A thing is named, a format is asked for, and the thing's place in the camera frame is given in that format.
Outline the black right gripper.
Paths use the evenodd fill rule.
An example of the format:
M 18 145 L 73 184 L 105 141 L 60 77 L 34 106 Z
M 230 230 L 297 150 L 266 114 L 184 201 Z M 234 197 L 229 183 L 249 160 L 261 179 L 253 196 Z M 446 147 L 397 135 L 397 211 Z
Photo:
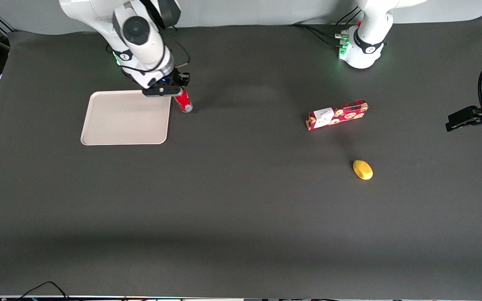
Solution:
M 182 93 L 184 93 L 185 88 L 188 86 L 189 82 L 189 72 L 180 72 L 177 68 L 174 68 L 174 70 L 170 74 L 155 82 L 154 88 L 167 89 L 170 87 L 180 87 L 180 90 L 182 91 Z

